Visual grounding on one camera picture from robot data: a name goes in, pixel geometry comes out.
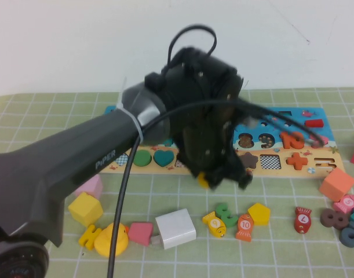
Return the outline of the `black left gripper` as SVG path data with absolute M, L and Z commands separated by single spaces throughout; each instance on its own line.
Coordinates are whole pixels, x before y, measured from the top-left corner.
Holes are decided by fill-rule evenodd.
M 195 119 L 183 112 L 181 119 L 190 122 L 172 136 L 179 149 L 177 159 L 194 177 L 207 177 L 211 190 L 221 184 L 223 177 L 240 177 L 238 187 L 246 189 L 253 175 L 233 148 L 233 134 L 248 117 L 246 111 L 230 105 L 202 109 Z

